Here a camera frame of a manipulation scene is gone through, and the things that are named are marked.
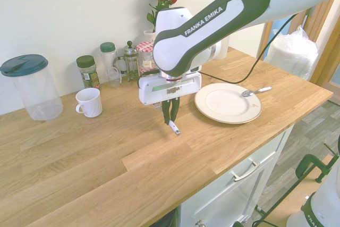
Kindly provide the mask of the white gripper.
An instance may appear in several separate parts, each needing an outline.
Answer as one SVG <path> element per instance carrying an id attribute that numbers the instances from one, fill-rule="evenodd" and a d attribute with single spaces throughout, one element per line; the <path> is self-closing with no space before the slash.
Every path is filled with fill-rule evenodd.
<path id="1" fill-rule="evenodd" d="M 149 75 L 139 80 L 139 100 L 144 105 L 162 102 L 162 111 L 165 124 L 170 120 L 175 121 L 180 106 L 180 98 L 188 94 L 196 93 L 201 88 L 201 74 L 193 72 L 186 74 L 175 83 L 167 83 L 160 75 Z"/>

